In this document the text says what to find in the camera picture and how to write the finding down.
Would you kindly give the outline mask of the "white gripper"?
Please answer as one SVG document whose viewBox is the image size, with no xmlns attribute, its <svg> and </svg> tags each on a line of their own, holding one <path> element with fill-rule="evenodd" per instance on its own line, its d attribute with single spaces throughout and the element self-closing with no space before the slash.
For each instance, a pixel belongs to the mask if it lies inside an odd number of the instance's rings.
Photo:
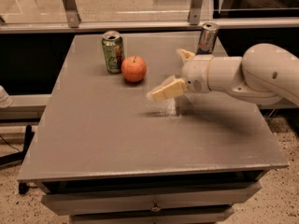
<svg viewBox="0 0 299 224">
<path fill-rule="evenodd" d="M 182 78 L 168 77 L 159 86 L 149 91 L 146 95 L 151 102 L 176 98 L 187 90 L 196 93 L 209 93 L 208 68 L 214 58 L 213 55 L 196 55 L 186 49 L 178 49 L 177 55 L 182 63 Z"/>
</svg>

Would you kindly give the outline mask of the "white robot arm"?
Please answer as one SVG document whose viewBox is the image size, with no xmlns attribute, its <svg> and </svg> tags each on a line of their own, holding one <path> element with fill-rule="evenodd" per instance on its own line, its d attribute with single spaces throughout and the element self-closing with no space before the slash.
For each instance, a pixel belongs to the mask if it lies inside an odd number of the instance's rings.
<svg viewBox="0 0 299 224">
<path fill-rule="evenodd" d="M 184 64 L 181 77 L 168 77 L 147 93 L 152 102 L 187 92 L 224 92 L 256 105 L 274 105 L 286 99 L 299 105 L 299 58 L 272 44 L 258 44 L 241 57 L 194 55 L 178 51 Z"/>
</svg>

